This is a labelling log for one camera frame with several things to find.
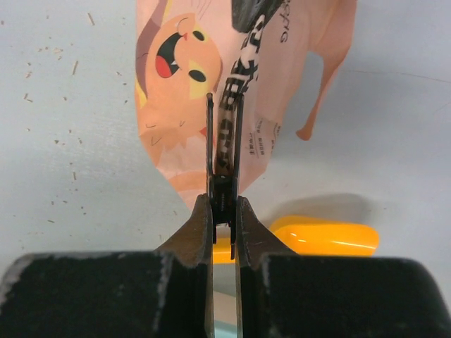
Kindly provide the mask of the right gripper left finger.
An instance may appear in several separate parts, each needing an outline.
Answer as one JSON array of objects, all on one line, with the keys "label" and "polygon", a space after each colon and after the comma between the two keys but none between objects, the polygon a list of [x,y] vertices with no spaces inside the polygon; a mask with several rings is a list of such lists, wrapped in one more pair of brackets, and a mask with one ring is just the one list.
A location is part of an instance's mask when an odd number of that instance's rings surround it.
[{"label": "right gripper left finger", "polygon": [[213,337],[209,199],[150,251],[30,253],[1,280],[2,337]]}]

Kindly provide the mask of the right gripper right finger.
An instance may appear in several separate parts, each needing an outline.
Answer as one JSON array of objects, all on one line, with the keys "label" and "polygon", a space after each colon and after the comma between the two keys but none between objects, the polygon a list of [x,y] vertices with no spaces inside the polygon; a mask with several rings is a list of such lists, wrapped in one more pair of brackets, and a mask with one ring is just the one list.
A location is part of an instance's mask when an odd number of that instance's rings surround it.
[{"label": "right gripper right finger", "polygon": [[236,204],[239,337],[449,337],[435,280],[405,258],[296,254]]}]

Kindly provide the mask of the yellow plastic litter scoop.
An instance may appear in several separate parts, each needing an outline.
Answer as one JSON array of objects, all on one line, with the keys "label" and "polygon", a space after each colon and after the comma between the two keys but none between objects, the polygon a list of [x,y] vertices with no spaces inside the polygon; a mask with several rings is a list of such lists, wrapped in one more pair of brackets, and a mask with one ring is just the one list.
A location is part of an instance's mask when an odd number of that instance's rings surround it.
[{"label": "yellow plastic litter scoop", "polygon": [[[280,215],[265,220],[265,226],[298,254],[323,256],[372,256],[380,236],[369,225],[307,215]],[[235,295],[234,260],[230,258],[230,229],[218,227],[214,245],[214,291]]]}]

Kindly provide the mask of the black bag clip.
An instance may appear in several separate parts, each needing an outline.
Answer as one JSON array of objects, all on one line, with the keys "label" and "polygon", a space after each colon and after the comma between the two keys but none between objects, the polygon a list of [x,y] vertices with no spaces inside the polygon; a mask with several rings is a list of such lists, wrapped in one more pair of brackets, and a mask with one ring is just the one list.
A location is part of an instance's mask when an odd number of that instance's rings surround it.
[{"label": "black bag clip", "polygon": [[238,94],[231,116],[219,123],[214,135],[213,94],[206,95],[206,191],[212,212],[213,227],[230,228],[230,258],[235,259],[237,198],[240,182],[244,96]]}]

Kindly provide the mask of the pink cat litter bag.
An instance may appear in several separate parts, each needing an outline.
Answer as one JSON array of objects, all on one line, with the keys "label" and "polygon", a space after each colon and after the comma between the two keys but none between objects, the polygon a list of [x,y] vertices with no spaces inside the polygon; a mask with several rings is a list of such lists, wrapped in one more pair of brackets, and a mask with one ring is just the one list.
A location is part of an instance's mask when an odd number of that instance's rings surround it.
[{"label": "pink cat litter bag", "polygon": [[233,106],[244,97],[240,190],[270,161],[308,53],[323,61],[320,89],[300,139],[352,44],[356,1],[138,1],[135,103],[140,139],[186,206],[206,191],[206,99],[214,100],[214,148],[233,157]]}]

